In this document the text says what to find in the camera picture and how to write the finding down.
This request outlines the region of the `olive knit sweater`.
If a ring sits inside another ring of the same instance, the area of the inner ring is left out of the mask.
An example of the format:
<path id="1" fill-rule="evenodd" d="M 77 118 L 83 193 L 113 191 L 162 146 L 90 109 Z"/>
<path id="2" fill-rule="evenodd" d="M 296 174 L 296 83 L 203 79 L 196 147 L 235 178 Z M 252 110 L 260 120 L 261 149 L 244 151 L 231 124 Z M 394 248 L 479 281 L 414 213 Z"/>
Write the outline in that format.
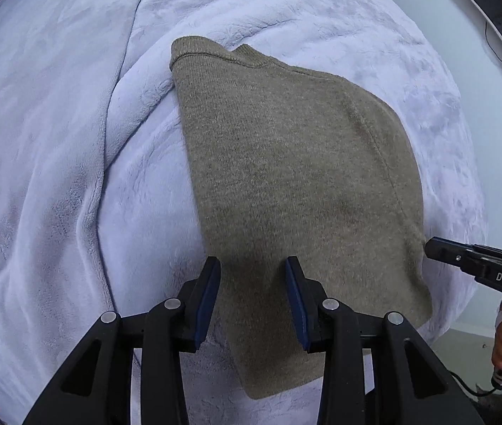
<path id="1" fill-rule="evenodd" d="M 293 327 L 289 256 L 358 312 L 430 318 L 422 185 L 388 104 L 339 76 L 201 36 L 173 42 L 170 69 L 201 234 L 222 269 L 219 322 L 249 397 L 323 371 Z"/>

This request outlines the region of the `lavender fleece bed blanket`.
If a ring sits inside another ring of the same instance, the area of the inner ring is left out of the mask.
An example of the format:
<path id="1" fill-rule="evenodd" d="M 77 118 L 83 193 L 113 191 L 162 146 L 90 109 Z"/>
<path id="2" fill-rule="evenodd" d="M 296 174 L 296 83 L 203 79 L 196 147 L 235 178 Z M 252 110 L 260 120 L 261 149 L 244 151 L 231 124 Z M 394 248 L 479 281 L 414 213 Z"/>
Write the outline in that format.
<path id="1" fill-rule="evenodd" d="M 412 143 L 429 236 L 486 238 L 446 64 L 392 0 L 0 0 L 0 418 L 26 414 L 93 322 L 203 262 L 170 47 L 202 35 L 339 75 Z"/>

